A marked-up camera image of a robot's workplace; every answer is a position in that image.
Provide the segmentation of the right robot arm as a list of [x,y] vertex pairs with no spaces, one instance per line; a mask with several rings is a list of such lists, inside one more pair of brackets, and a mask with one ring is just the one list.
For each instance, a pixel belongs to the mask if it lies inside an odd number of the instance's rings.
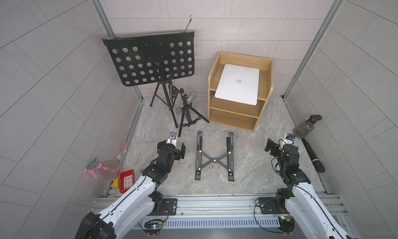
[[277,160],[275,172],[286,188],[278,189],[276,203],[297,222],[308,239],[350,239],[346,230],[330,214],[321,202],[310,179],[299,167],[299,149],[294,136],[288,134],[279,143],[267,140],[264,149]]

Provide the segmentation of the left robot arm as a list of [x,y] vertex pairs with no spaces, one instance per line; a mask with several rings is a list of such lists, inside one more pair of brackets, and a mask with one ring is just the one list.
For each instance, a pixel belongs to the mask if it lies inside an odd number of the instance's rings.
[[98,214],[90,212],[80,223],[77,239],[122,239],[151,213],[163,211],[163,194],[157,188],[167,179],[174,161],[185,156],[186,146],[177,149],[177,140],[168,138],[157,145],[158,157],[143,170],[137,182],[118,200]]

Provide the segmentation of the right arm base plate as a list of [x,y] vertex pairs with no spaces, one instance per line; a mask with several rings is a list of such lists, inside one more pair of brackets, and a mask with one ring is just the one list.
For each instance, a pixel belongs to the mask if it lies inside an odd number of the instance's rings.
[[288,214],[275,197],[258,198],[256,199],[256,204],[260,208],[262,215]]

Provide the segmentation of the silver laptop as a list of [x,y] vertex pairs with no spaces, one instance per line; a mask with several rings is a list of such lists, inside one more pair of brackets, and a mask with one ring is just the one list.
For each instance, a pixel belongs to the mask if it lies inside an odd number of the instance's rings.
[[256,106],[260,69],[225,64],[215,98]]

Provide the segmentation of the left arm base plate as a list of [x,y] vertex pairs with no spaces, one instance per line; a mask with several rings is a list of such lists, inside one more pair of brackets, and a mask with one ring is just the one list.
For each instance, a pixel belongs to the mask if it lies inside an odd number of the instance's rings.
[[150,216],[175,216],[177,210],[178,199],[162,199],[155,201],[154,209]]

